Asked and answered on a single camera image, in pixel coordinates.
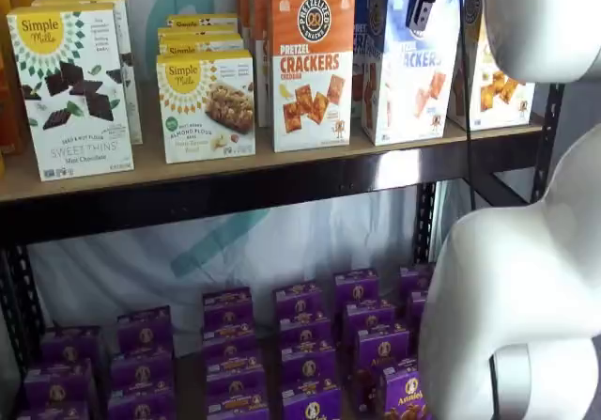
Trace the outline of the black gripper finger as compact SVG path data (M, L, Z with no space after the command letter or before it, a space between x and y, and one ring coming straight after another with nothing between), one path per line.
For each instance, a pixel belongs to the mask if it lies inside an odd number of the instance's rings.
M406 26L416 39L430 39L434 27L428 25L432 11L435 11L434 25L442 24L442 13L449 12L453 0L408 0Z

